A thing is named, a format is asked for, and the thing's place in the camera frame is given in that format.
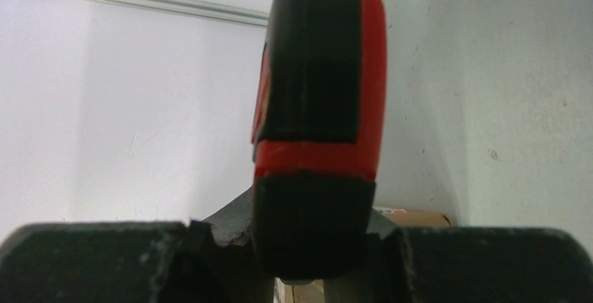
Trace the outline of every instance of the brown box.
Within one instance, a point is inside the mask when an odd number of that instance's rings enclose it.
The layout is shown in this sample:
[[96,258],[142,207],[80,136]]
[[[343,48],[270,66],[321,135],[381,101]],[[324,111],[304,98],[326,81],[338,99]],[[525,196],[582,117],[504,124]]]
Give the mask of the brown box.
[[[450,227],[453,222],[442,213],[419,210],[389,209],[375,206],[374,209],[400,226]],[[307,286],[286,286],[276,279],[274,302],[277,303],[323,303],[323,281],[315,280]]]

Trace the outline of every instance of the red and black tape measure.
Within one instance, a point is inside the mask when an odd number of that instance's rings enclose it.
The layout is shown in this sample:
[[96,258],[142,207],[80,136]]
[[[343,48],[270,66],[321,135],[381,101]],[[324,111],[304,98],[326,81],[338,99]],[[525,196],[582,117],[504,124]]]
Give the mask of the red and black tape measure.
[[276,276],[335,276],[364,254],[385,42],[381,0],[273,0],[252,131],[252,235]]

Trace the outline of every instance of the cardboard box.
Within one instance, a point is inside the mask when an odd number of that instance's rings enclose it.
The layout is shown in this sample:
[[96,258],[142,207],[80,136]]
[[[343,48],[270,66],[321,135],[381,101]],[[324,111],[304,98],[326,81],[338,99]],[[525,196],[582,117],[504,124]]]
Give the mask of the cardboard box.
[[[450,227],[453,222],[442,213],[419,210],[373,207],[376,211],[400,226]],[[323,303],[323,281],[315,280],[307,286],[286,286],[276,279],[275,303]]]

